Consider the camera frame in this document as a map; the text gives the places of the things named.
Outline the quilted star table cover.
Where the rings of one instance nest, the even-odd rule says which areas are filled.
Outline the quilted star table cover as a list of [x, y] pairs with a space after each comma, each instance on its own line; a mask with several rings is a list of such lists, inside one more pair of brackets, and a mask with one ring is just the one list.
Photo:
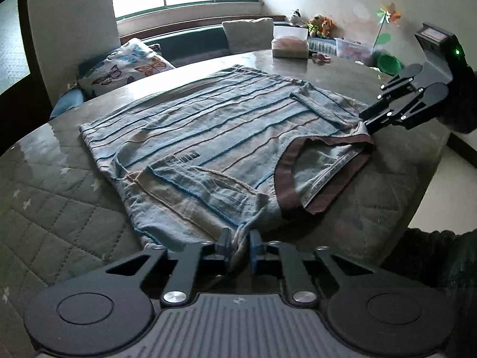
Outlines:
[[[340, 58], [324, 66], [275, 59], [269, 51], [194, 63], [91, 99], [17, 141], [1, 157], [1, 355], [32, 357], [24, 309], [45, 286], [140, 250], [124, 206], [97, 171], [79, 127], [133, 100], [215, 71], [244, 65], [297, 79], [370, 104], [383, 76]], [[378, 264], [416, 213], [449, 132], [436, 121], [377, 132], [376, 150], [320, 221], [297, 241], [309, 251], [338, 246]]]

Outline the butterfly print pillow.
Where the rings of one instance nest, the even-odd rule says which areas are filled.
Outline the butterfly print pillow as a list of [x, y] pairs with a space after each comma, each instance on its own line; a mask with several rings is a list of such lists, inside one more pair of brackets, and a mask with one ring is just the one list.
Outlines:
[[162, 55], [133, 38], [91, 67], [78, 85], [89, 98], [94, 98], [174, 68]]

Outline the dark green sofa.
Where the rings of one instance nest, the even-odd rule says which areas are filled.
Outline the dark green sofa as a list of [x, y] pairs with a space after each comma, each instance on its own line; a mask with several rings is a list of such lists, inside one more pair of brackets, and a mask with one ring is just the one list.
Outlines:
[[175, 67], [231, 55], [221, 24], [139, 38], [139, 41]]

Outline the grey cushion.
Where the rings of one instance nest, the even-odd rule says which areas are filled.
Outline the grey cushion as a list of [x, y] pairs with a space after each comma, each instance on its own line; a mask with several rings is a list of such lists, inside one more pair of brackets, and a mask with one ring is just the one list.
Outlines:
[[222, 27], [232, 54], [270, 49], [272, 46], [272, 18], [224, 21]]

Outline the tissue box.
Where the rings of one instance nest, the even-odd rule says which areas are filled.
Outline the tissue box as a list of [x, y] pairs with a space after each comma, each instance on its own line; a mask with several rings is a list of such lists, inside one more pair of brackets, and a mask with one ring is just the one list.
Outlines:
[[275, 58], [307, 59], [309, 45], [308, 30], [303, 27], [276, 26], [271, 42], [272, 56]]

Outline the blue cushion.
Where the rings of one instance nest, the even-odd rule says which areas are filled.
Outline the blue cushion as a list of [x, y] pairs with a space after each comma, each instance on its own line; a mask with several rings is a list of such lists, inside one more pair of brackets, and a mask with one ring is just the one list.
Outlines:
[[73, 88], [67, 91], [63, 96], [58, 99], [57, 103], [50, 113], [49, 120], [52, 120], [59, 115], [81, 106], [85, 101], [85, 96], [80, 88]]

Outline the plush toys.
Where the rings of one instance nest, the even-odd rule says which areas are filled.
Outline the plush toys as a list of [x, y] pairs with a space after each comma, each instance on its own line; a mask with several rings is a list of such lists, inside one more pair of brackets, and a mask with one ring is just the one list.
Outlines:
[[289, 17], [289, 22], [294, 27], [302, 27], [308, 30], [310, 37], [318, 37], [323, 39], [330, 39], [334, 27], [333, 20], [326, 16], [316, 15], [311, 17], [308, 21], [302, 18], [300, 10], [295, 10]]

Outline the green bowl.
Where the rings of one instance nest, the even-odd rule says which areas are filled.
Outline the green bowl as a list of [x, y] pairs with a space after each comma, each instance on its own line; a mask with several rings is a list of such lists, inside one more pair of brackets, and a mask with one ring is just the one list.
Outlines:
[[381, 53], [377, 57], [377, 68], [384, 74], [394, 76], [403, 68], [401, 62], [394, 56]]

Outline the clear plastic box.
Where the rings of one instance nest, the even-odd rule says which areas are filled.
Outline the clear plastic box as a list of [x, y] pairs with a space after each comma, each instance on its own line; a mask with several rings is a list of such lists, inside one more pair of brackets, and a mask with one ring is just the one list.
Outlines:
[[373, 55], [373, 48], [368, 44], [346, 41], [342, 38], [335, 38], [336, 56], [352, 61], [366, 63]]

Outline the blue striped t-shirt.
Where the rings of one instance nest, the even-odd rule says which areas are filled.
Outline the blue striped t-shirt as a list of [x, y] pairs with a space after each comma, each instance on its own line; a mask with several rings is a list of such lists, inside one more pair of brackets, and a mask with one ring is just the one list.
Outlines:
[[316, 224], [374, 151], [355, 99], [232, 66], [96, 121], [81, 136], [133, 229], [171, 251], [223, 229]]

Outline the dark door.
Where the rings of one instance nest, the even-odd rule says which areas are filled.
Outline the dark door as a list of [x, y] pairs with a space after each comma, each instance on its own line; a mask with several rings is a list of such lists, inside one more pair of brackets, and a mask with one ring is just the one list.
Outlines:
[[49, 120], [27, 0], [1, 0], [1, 152]]

